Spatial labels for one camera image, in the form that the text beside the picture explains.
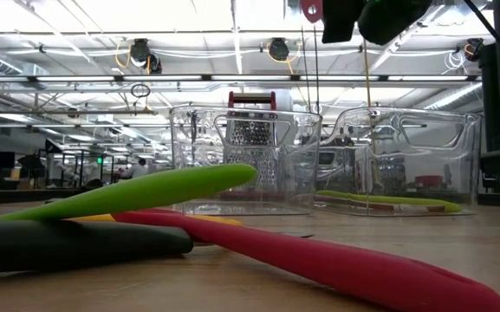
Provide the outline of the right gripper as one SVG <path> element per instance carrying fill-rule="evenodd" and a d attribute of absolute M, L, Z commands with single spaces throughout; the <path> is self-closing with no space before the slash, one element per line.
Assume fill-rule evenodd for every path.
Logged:
<path fill-rule="evenodd" d="M 358 18 L 358 0 L 323 0 L 323 43 L 348 42 L 357 20 L 360 34 L 368 42 L 386 45 L 415 23 L 430 8 L 432 0 L 370 0 Z"/>

